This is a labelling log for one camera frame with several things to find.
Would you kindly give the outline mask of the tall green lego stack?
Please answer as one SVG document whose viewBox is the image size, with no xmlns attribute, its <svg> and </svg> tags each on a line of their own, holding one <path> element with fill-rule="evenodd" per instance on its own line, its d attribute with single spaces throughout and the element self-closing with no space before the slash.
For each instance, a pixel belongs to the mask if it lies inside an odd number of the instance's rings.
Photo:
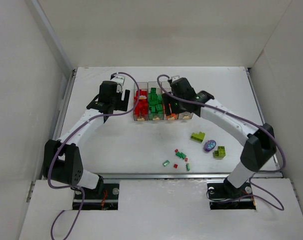
<svg viewBox="0 0 303 240">
<path fill-rule="evenodd" d="M 150 89 L 150 93 L 151 93 L 151 94 L 156 94 L 156 93 L 157 93 L 157 89 L 156 89 L 155 87 L 152 87 L 152 88 Z"/>
</svg>

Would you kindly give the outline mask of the red flower lego piece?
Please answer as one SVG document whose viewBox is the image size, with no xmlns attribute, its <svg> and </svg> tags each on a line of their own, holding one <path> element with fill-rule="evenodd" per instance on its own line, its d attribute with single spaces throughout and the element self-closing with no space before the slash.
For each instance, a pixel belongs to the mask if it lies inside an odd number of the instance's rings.
<svg viewBox="0 0 303 240">
<path fill-rule="evenodd" d="M 134 96 L 135 101 L 146 102 L 148 100 L 148 92 L 145 90 L 137 90 Z"/>
</svg>

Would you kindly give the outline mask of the lime green stepped brick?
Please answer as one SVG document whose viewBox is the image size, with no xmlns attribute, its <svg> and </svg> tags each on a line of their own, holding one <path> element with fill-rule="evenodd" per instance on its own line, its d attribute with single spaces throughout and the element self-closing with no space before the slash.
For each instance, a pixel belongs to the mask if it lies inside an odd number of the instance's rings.
<svg viewBox="0 0 303 240">
<path fill-rule="evenodd" d="M 196 132 L 193 132 L 192 134 L 191 134 L 191 136 L 190 136 L 190 138 L 192 139 L 192 140 L 194 140 L 194 141 L 197 141 L 197 142 L 199 142 L 199 143 L 202 143 L 203 141 L 204 141 L 204 139 L 205 139 L 205 136 L 206 136 L 206 134 L 204 133 L 204 132 L 198 132 L 198 133 L 196 133 Z"/>
</svg>

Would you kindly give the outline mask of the purple flower lego piece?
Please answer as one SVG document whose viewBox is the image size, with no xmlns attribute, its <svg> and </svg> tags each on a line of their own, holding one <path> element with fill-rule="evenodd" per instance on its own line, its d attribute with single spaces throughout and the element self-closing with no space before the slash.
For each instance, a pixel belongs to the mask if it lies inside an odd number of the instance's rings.
<svg viewBox="0 0 303 240">
<path fill-rule="evenodd" d="M 205 152 L 210 152 L 212 151 L 215 147 L 216 147 L 217 143 L 215 140 L 211 139 L 211 140 L 208 140 L 204 146 L 203 146 L 203 150 Z"/>
</svg>

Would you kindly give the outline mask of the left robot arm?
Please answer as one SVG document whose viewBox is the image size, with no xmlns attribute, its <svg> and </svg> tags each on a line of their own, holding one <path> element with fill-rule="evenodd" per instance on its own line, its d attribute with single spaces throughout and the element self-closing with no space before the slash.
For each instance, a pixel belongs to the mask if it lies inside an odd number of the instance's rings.
<svg viewBox="0 0 303 240">
<path fill-rule="evenodd" d="M 42 167 L 45 178 L 73 187 L 100 190 L 103 178 L 84 169 L 80 147 L 114 111 L 128 110 L 130 91 L 124 89 L 124 83 L 125 78 L 120 75 L 104 80 L 78 122 L 57 140 L 47 141 Z"/>
</svg>

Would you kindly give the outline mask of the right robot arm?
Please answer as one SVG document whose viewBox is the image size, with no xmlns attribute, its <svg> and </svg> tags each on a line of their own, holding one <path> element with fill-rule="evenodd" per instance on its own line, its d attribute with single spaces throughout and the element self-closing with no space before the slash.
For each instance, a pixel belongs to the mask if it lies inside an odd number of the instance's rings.
<svg viewBox="0 0 303 240">
<path fill-rule="evenodd" d="M 256 125 L 233 114 L 212 94 L 204 90 L 196 92 L 185 77 L 169 78 L 167 82 L 170 91 L 164 92 L 163 100 L 175 114 L 188 112 L 210 121 L 243 147 L 240 162 L 223 182 L 225 191 L 231 194 L 238 191 L 276 153 L 273 127 L 267 123 Z"/>
</svg>

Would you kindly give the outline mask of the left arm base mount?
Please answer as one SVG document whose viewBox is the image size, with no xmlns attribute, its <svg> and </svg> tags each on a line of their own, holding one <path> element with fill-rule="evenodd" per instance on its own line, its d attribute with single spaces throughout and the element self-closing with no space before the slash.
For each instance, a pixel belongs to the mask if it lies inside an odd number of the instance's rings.
<svg viewBox="0 0 303 240">
<path fill-rule="evenodd" d="M 84 211 L 116 211 L 119 207 L 119 182 L 103 184 L 102 192 L 84 189 L 85 198 L 82 205 Z"/>
</svg>

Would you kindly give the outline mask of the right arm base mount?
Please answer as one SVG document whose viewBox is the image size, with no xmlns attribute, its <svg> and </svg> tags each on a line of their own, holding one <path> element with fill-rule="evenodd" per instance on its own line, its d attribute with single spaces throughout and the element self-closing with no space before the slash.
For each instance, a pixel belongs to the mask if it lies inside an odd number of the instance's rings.
<svg viewBox="0 0 303 240">
<path fill-rule="evenodd" d="M 246 182 L 240 188 L 229 188 L 223 182 L 207 184 L 206 196 L 211 210 L 256 210 L 251 184 Z"/>
</svg>

